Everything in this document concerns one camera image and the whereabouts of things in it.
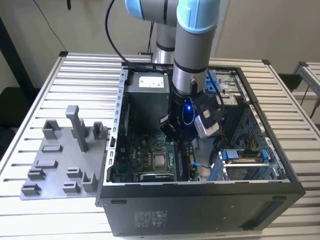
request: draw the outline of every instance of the white wall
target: white wall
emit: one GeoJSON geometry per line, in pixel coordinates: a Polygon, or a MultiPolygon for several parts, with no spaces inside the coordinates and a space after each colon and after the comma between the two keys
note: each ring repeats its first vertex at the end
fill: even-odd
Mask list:
{"type": "Polygon", "coordinates": [[[18,83],[0,51],[0,94],[7,87],[17,87],[18,83]]]}
{"type": "MultiPolygon", "coordinates": [[[[67,51],[114,53],[104,25],[110,0],[72,0],[71,11],[66,0],[36,1],[67,51]]],[[[150,23],[127,14],[124,2],[112,7],[110,35],[123,54],[146,52],[150,23]]],[[[30,78],[41,87],[63,48],[32,0],[0,0],[0,16],[30,78]]]]}
{"type": "Polygon", "coordinates": [[[278,73],[320,62],[319,10],[319,0],[229,0],[216,57],[268,59],[278,73]]]}

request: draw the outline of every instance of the gray base plate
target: gray base plate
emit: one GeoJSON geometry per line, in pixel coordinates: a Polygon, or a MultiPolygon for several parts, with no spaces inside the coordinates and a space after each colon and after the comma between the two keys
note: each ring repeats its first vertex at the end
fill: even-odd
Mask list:
{"type": "Polygon", "coordinates": [[[59,198],[78,198],[78,197],[95,197],[96,192],[86,192],[82,184],[81,176],[69,178],[67,175],[68,168],[80,168],[82,174],[86,173],[86,176],[90,179],[92,173],[94,172],[95,177],[99,180],[101,164],[103,161],[105,149],[106,149],[106,139],[95,140],[93,135],[93,128],[86,127],[87,137],[85,138],[88,151],[81,152],[80,147],[76,139],[72,135],[72,127],[62,127],[60,130],[54,131],[57,139],[47,140],[45,137],[42,140],[41,146],[36,154],[35,160],[32,164],[31,169],[33,170],[43,170],[45,173],[44,179],[30,179],[28,177],[25,181],[21,190],[26,194],[21,193],[21,200],[37,200],[37,199],[59,199],[59,198]],[[43,153],[42,149],[47,145],[61,145],[61,152],[48,152],[43,153]],[[45,161],[45,163],[50,163],[57,161],[57,166],[44,166],[39,167],[39,163],[45,161]],[[63,190],[65,182],[76,182],[77,191],[72,192],[70,186],[67,185],[68,190],[63,190]],[[33,194],[34,189],[39,189],[37,194],[33,194]]]}

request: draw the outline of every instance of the black cable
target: black cable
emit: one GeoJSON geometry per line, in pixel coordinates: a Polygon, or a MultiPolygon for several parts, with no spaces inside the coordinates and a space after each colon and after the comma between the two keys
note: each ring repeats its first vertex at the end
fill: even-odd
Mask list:
{"type": "Polygon", "coordinates": [[[204,166],[204,165],[201,165],[201,167],[205,168],[205,169],[211,169],[210,166],[204,166]]]}
{"type": "Polygon", "coordinates": [[[210,73],[210,71],[209,71],[209,68],[208,68],[207,73],[208,73],[208,76],[209,76],[209,78],[210,78],[210,81],[211,81],[211,83],[212,83],[212,85],[213,85],[213,87],[214,87],[214,90],[215,90],[216,94],[218,94],[218,97],[219,97],[219,99],[220,99],[220,102],[221,102],[221,114],[223,114],[224,111],[225,111],[225,103],[224,103],[224,100],[223,100],[223,98],[222,98],[222,96],[221,96],[221,94],[220,94],[220,92],[219,92],[219,90],[218,90],[218,88],[217,88],[217,86],[216,86],[216,84],[215,84],[212,76],[211,76],[211,73],[210,73]]]}
{"type": "Polygon", "coordinates": [[[302,98],[301,103],[300,103],[301,106],[302,106],[302,104],[303,104],[303,102],[304,102],[304,100],[305,100],[305,97],[306,97],[306,95],[307,95],[308,90],[309,90],[309,86],[308,86],[308,87],[306,88],[306,90],[305,90],[305,93],[304,93],[303,98],[302,98]]]}
{"type": "Polygon", "coordinates": [[[136,65],[136,64],[133,64],[132,62],[129,62],[119,51],[118,49],[116,48],[114,42],[112,41],[111,37],[110,37],[110,34],[109,34],[109,30],[108,30],[108,19],[109,19],[109,15],[110,15],[110,11],[111,11],[111,8],[114,4],[115,0],[112,0],[109,4],[109,7],[106,11],[106,15],[105,15],[105,22],[104,22],[104,26],[105,26],[105,33],[106,33],[106,36],[113,48],[113,50],[116,52],[116,54],[118,54],[118,56],[125,62],[128,64],[128,66],[132,66],[134,68],[137,68],[137,69],[141,69],[141,70],[146,70],[146,71],[149,71],[149,72],[155,72],[155,73],[161,73],[161,74],[164,74],[165,71],[162,71],[162,70],[158,70],[158,69],[153,69],[153,68],[148,68],[148,67],[144,67],[144,66],[139,66],[139,65],[136,65]]]}
{"type": "Polygon", "coordinates": [[[216,157],[218,155],[218,152],[219,152],[218,145],[219,145],[220,142],[222,142],[222,136],[221,135],[216,136],[214,138],[214,140],[213,140],[213,143],[212,143],[213,148],[212,148],[212,150],[210,152],[210,156],[209,156],[209,165],[210,166],[214,163],[214,157],[216,157]]]}
{"type": "Polygon", "coordinates": [[[36,0],[33,0],[33,2],[34,2],[34,4],[38,7],[39,11],[41,12],[42,16],[44,17],[46,23],[48,24],[48,26],[49,26],[49,28],[50,28],[50,30],[51,30],[51,32],[55,35],[56,39],[58,39],[58,41],[60,42],[60,44],[61,44],[61,46],[63,47],[63,49],[64,49],[65,51],[67,51],[66,48],[65,48],[65,46],[63,45],[62,41],[60,40],[60,38],[57,36],[57,34],[55,33],[55,31],[51,28],[51,26],[50,26],[50,24],[49,24],[49,22],[48,22],[48,20],[47,20],[47,18],[46,18],[46,16],[45,16],[45,14],[42,12],[42,10],[41,10],[41,8],[39,7],[39,5],[38,5],[38,3],[36,2],[36,0]]]}
{"type": "Polygon", "coordinates": [[[316,112],[317,107],[315,106],[311,112],[310,118],[312,119],[312,117],[314,116],[315,112],[316,112]]]}
{"type": "Polygon", "coordinates": [[[66,0],[66,6],[68,8],[68,10],[71,10],[71,0],[66,0]]]}
{"type": "Polygon", "coordinates": [[[225,111],[225,115],[222,121],[223,130],[226,133],[226,135],[229,135],[229,132],[234,128],[235,124],[235,110],[227,110],[225,111]]]}
{"type": "Polygon", "coordinates": [[[148,42],[148,48],[147,48],[147,50],[146,50],[146,52],[148,53],[148,54],[151,54],[151,38],[152,38],[152,33],[153,33],[153,31],[154,31],[154,22],[152,21],[151,22],[151,25],[150,25],[150,34],[149,34],[149,42],[148,42]]]}

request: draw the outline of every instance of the label sticker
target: label sticker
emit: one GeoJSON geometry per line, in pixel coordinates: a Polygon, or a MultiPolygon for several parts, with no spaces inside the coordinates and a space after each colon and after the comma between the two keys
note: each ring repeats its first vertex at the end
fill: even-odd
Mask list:
{"type": "Polygon", "coordinates": [[[136,228],[163,228],[167,226],[168,211],[135,211],[136,228]]]}
{"type": "Polygon", "coordinates": [[[141,76],[139,78],[140,88],[164,88],[164,78],[162,76],[141,76]]]}

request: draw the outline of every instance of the metal case frame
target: metal case frame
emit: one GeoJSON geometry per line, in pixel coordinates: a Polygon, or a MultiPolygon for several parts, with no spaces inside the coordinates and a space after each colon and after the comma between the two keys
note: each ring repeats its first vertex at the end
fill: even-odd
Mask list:
{"type": "MultiPolygon", "coordinates": [[[[153,68],[172,65],[145,63],[153,68]]],[[[125,81],[131,68],[122,65],[119,91],[105,168],[102,166],[96,204],[104,207],[114,236],[239,232],[262,230],[306,192],[281,148],[241,68],[210,66],[236,71],[250,103],[256,109],[290,182],[173,182],[111,183],[117,127],[125,81]]]]}

